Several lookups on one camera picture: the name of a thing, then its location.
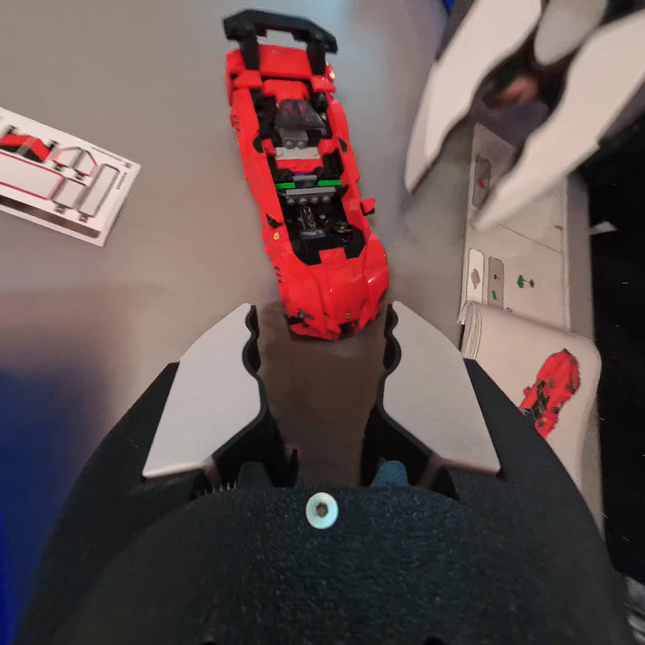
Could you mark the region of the lego instruction booklet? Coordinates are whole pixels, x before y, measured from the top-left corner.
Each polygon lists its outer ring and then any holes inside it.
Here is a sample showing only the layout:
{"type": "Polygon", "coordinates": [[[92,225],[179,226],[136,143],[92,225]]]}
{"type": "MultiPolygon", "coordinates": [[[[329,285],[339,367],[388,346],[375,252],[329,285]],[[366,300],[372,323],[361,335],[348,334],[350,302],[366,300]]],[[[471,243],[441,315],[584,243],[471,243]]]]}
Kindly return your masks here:
{"type": "Polygon", "coordinates": [[[463,356],[550,445],[604,535],[587,191],[563,179],[509,220],[475,220],[515,147],[474,125],[464,226],[463,356]]]}

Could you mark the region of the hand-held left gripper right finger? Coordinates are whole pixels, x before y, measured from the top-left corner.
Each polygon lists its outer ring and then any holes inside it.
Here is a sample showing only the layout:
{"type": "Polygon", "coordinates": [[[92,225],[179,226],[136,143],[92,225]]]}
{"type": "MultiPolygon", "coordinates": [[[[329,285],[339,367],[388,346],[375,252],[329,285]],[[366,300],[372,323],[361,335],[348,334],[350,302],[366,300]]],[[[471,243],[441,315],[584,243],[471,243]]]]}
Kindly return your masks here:
{"type": "Polygon", "coordinates": [[[406,440],[454,470],[495,477],[501,464],[461,352],[400,301],[388,306],[375,407],[406,440]]]}

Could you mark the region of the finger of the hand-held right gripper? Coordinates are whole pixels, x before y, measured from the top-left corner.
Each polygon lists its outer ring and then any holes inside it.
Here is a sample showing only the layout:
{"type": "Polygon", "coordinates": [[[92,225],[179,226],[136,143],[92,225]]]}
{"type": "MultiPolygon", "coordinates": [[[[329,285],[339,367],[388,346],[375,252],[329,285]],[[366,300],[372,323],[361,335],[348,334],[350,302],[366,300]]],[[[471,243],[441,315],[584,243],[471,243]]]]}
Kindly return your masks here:
{"type": "Polygon", "coordinates": [[[491,191],[475,230],[514,216],[598,149],[644,85],[644,11],[591,35],[570,63],[551,116],[526,140],[512,169],[491,191]]]}
{"type": "Polygon", "coordinates": [[[520,49],[542,11],[542,1],[452,1],[408,141],[404,185],[409,194],[468,115],[486,77],[520,49]]]}

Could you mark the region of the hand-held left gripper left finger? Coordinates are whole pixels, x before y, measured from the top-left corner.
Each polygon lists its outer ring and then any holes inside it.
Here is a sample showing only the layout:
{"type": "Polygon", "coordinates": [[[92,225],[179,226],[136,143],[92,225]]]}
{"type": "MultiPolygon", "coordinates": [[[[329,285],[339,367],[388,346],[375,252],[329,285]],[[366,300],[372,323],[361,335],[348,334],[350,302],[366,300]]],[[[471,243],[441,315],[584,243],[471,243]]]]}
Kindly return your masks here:
{"type": "Polygon", "coordinates": [[[256,340],[249,303],[202,334],[182,355],[142,469],[145,479],[202,470],[259,419],[262,395],[248,359],[256,340]]]}

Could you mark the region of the red lego car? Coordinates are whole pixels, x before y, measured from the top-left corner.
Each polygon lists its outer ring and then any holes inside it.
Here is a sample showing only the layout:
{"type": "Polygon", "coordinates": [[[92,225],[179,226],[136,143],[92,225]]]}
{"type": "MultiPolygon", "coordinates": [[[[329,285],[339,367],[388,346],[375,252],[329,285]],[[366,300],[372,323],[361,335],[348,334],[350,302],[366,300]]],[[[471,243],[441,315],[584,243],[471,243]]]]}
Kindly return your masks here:
{"type": "Polygon", "coordinates": [[[265,252],[295,335],[338,341],[364,329],[390,285],[386,251],[359,191],[348,121],[314,22],[245,9],[222,20],[238,48],[226,91],[265,252]]]}

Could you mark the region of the white sticker sheet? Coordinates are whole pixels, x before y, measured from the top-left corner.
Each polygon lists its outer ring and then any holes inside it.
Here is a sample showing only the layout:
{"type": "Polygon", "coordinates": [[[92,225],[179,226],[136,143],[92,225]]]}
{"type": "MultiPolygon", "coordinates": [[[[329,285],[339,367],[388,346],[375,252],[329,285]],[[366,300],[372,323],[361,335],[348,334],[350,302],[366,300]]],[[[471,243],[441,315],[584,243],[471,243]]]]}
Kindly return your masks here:
{"type": "Polygon", "coordinates": [[[1,108],[1,211],[103,247],[141,166],[1,108]]]}

